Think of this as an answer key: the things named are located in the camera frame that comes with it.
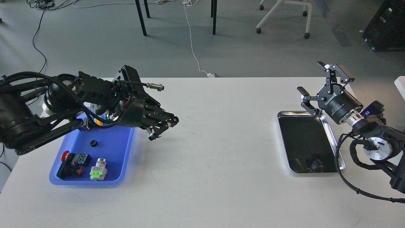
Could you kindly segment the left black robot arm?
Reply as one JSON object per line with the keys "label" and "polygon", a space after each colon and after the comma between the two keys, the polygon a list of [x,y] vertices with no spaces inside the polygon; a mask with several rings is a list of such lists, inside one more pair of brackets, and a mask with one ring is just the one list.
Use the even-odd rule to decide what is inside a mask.
{"label": "left black robot arm", "polygon": [[149,140],[159,138],[179,119],[161,108],[145,88],[136,69],[124,65],[112,81],[88,75],[23,71],[2,76],[1,143],[17,155],[27,154],[74,130],[92,127],[137,127]]}

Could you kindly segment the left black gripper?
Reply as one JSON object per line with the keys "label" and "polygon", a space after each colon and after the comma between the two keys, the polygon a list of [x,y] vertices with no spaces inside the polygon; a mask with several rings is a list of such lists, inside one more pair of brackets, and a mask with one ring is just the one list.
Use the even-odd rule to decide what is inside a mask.
{"label": "left black gripper", "polygon": [[147,95],[146,97],[132,97],[125,107],[125,113],[119,121],[119,126],[139,127],[146,129],[148,139],[153,140],[153,133],[163,133],[169,127],[179,122],[177,116],[165,112],[160,103]]}

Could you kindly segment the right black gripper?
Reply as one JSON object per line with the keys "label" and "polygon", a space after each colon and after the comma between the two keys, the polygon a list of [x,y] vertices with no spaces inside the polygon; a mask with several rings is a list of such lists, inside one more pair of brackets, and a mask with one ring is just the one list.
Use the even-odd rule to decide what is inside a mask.
{"label": "right black gripper", "polygon": [[326,84],[318,91],[318,96],[310,96],[302,86],[297,87],[303,96],[301,106],[312,116],[318,116],[322,111],[310,104],[310,101],[318,101],[318,107],[323,109],[335,123],[343,124],[348,114],[353,110],[360,112],[363,108],[363,104],[340,85],[346,86],[355,78],[342,64],[330,65],[318,61],[317,65],[327,73]]}

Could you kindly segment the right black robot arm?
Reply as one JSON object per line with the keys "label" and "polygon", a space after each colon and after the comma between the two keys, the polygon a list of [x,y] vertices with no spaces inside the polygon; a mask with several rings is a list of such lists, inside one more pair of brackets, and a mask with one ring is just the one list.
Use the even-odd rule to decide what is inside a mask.
{"label": "right black robot arm", "polygon": [[384,171],[390,177],[391,188],[404,193],[404,156],[397,165],[389,161],[404,152],[404,132],[387,126],[381,102],[374,101],[363,109],[363,104],[345,89],[354,78],[343,65],[321,61],[317,65],[327,73],[326,83],[317,95],[311,96],[302,86],[297,89],[302,94],[301,106],[312,116],[324,111],[335,123],[347,123],[352,128],[350,133],[343,133],[338,140],[336,167],[340,165],[340,146],[351,137],[349,150],[353,162],[367,170]]}

